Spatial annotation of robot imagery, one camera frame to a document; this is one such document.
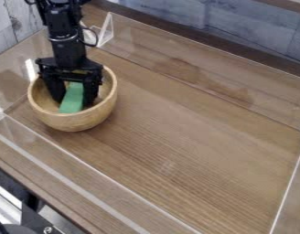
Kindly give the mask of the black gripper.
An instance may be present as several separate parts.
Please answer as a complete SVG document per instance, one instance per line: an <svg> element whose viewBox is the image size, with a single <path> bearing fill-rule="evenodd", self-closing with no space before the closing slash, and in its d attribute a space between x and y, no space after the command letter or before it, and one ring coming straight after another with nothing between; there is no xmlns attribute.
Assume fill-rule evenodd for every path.
<svg viewBox="0 0 300 234"><path fill-rule="evenodd" d="M87 57L83 45L55 45L51 57L37 58L39 75L45 82L49 95L59 103L65 95L67 81L83 84L83 105L93 105L103 82L104 66Z"/></svg>

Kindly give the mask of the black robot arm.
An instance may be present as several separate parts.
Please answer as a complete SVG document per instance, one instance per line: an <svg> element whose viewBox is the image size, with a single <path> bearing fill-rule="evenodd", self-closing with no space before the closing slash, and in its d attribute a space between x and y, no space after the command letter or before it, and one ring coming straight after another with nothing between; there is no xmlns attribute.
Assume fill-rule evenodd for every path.
<svg viewBox="0 0 300 234"><path fill-rule="evenodd" d="M104 66L87 57L87 48L95 47L85 42L84 30L80 24L81 7L91 0L24 0L35 5L43 25L48 29L48 39L52 46L52 57L37 58L40 78L44 80L51 97L61 102L67 94L67 81L76 82L83 87L81 104L93 104L103 85Z"/></svg>

